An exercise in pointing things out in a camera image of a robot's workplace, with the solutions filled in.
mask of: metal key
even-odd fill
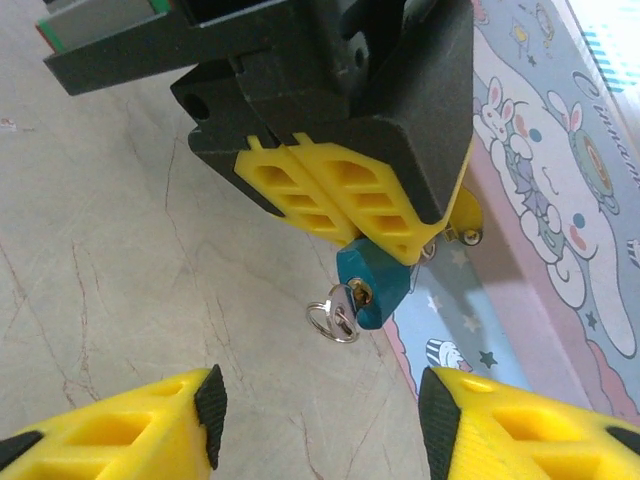
[[[348,285],[334,285],[324,303],[313,302],[307,305],[307,320],[324,337],[338,343],[355,342],[360,332],[356,321],[357,309],[353,299],[353,290]],[[316,320],[322,315],[324,324]]]

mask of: black rubber pad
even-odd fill
[[[422,373],[418,411],[431,480],[446,480],[458,434],[460,409],[447,387],[430,368]]]
[[[227,414],[227,392],[220,366],[215,365],[202,382],[194,396],[196,412],[200,424],[207,431],[207,456],[215,470],[218,468],[218,455],[224,429],[224,417]]]
[[[636,455],[640,455],[640,434],[622,427],[607,427],[607,432]]]
[[[0,440],[0,470],[8,467],[42,438],[44,438],[42,433],[32,431]]]

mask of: mounting hole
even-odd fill
[[[466,230],[462,233],[460,241],[467,247],[475,247],[482,241],[482,230]]]
[[[94,415],[81,423],[66,443],[78,447],[125,447],[135,442],[152,421],[153,415],[144,411]]]
[[[193,93],[187,93],[182,99],[184,109],[189,115],[196,120],[208,120],[211,113],[209,107],[199,96]]]
[[[569,418],[545,406],[500,407],[493,411],[493,418],[511,435],[511,438],[519,442],[579,442],[584,437],[582,429],[575,426]]]
[[[364,66],[364,52],[361,48],[356,50],[356,67],[362,68]]]
[[[382,235],[407,236],[411,229],[400,215],[376,215],[371,217]]]
[[[181,383],[168,383],[155,387],[150,393],[159,397],[171,397],[180,393],[183,387]]]

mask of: star pattern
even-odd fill
[[[596,316],[593,314],[593,312],[587,313],[587,320],[589,320],[589,323],[587,325],[589,325],[591,329],[595,331],[598,321],[596,320]]]
[[[469,261],[466,252],[459,248],[454,248],[453,250],[451,250],[451,256],[453,257],[451,261],[458,265],[458,268],[462,268],[464,264]]]
[[[471,333],[476,333],[476,330],[480,328],[480,322],[475,315],[463,315],[462,318],[464,318],[464,328]]]
[[[487,368],[491,368],[492,365],[497,365],[498,362],[496,362],[495,358],[493,358],[493,352],[478,352],[480,353],[480,362],[484,363]]]
[[[438,299],[438,296],[429,297],[429,308],[434,312],[438,313],[442,308],[442,303]]]

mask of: cartoon illustration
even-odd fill
[[[504,105],[502,104],[502,85],[494,77],[489,84],[487,104],[481,107],[479,114],[473,116],[473,127],[487,150],[491,151],[491,144],[494,141],[506,143],[507,123],[512,118],[513,102],[506,100]]]
[[[634,266],[640,268],[640,240],[634,238],[627,242],[627,252],[629,253],[629,260]]]
[[[542,44],[545,46],[545,48],[549,48],[556,30],[553,26],[553,23],[551,22],[551,16],[544,8],[544,6],[541,3],[537,3],[535,12],[529,10],[525,5],[521,3],[518,4],[518,7],[520,8],[520,10],[522,10],[523,12],[527,12],[529,15],[536,19],[536,21],[538,22],[538,26],[540,27],[540,31],[542,32],[542,35],[544,37],[544,41],[542,42]]]
[[[481,350],[478,353],[480,354],[480,362],[484,363],[485,367],[488,369],[491,369],[492,366],[498,364],[496,359],[493,358],[493,352],[483,352]]]
[[[547,264],[558,295],[579,309],[588,287],[607,336],[632,358],[636,337],[619,291],[615,238],[602,208],[616,214],[618,205],[600,155],[581,130],[582,106],[576,103],[569,112],[554,92],[543,99],[492,50],[479,28],[474,32],[476,58],[482,58],[474,70],[489,95],[473,124],[521,228]],[[488,124],[484,112],[500,112],[500,123]],[[504,118],[510,118],[506,136],[500,132]]]
[[[587,340],[587,345],[596,360],[600,388],[610,403],[611,414],[623,418],[634,425],[640,425],[640,412],[638,412],[635,402],[629,396],[620,374],[609,365],[607,357],[597,343]]]
[[[427,359],[433,367],[449,367],[472,372],[473,367],[464,359],[455,343],[435,338],[429,339],[426,346]]]
[[[515,18],[513,19],[513,26],[511,27],[511,38],[518,44],[518,57],[522,56],[522,50],[529,51],[529,33],[525,30],[524,26]]]
[[[598,324],[598,320],[596,320],[596,316],[593,312],[587,313],[587,325],[589,328],[595,331],[596,325]]]
[[[482,6],[482,0],[471,0],[473,4],[473,19],[478,25],[486,25],[489,23],[487,11]]]
[[[551,40],[553,40],[553,35],[555,34],[555,28],[553,28],[553,23],[551,23],[551,17],[549,17],[545,8],[539,3],[536,5],[536,19],[545,37],[544,46],[549,48]]]
[[[589,134],[580,128],[582,107],[579,103],[576,103],[570,117],[569,109],[560,95],[555,92],[549,92],[547,96],[549,103],[560,114],[560,122],[569,134],[569,143],[578,163],[578,168],[580,168],[580,173],[582,173],[582,177],[591,193],[607,210],[617,215],[620,213],[620,207],[613,195],[613,185],[607,167],[604,165],[602,157]]]

